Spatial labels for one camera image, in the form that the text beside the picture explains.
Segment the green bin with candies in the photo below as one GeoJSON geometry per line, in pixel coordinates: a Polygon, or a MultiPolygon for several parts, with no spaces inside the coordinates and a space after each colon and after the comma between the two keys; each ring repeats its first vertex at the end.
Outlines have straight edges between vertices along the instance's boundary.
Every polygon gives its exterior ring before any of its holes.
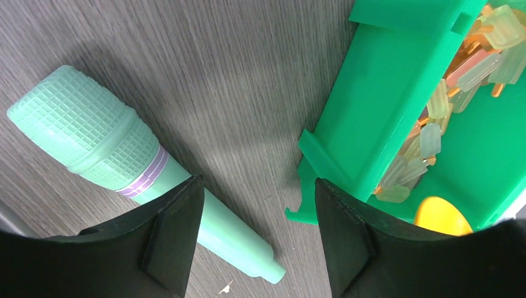
{"type": "Polygon", "coordinates": [[[412,220],[444,198],[475,230],[525,205],[525,78],[493,98],[483,86],[454,115],[438,162],[402,203],[373,190],[402,147],[484,1],[356,1],[358,27],[313,132],[299,140],[302,201],[289,220],[315,225],[314,182],[326,178],[377,209],[412,220]]]}

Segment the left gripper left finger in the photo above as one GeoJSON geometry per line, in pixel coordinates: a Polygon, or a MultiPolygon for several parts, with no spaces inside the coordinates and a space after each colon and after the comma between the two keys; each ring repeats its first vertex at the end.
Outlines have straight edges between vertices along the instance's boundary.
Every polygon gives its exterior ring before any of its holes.
{"type": "Polygon", "coordinates": [[[1,233],[2,297],[184,297],[204,205],[192,176],[76,236],[1,233]]]}

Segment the orange plastic scoop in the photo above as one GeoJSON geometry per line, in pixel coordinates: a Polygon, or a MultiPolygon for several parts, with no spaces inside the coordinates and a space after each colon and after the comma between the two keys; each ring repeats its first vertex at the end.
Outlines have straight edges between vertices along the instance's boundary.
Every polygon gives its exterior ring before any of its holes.
{"type": "Polygon", "coordinates": [[[473,233],[463,214],[454,205],[437,196],[427,197],[420,203],[414,225],[457,237],[473,233]]]}

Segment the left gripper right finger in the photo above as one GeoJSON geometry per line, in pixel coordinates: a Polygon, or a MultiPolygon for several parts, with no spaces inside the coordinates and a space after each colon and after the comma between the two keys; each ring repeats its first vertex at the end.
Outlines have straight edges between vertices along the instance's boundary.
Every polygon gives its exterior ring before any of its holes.
{"type": "Polygon", "coordinates": [[[333,297],[524,297],[525,220],[455,237],[315,182],[333,297]]]}

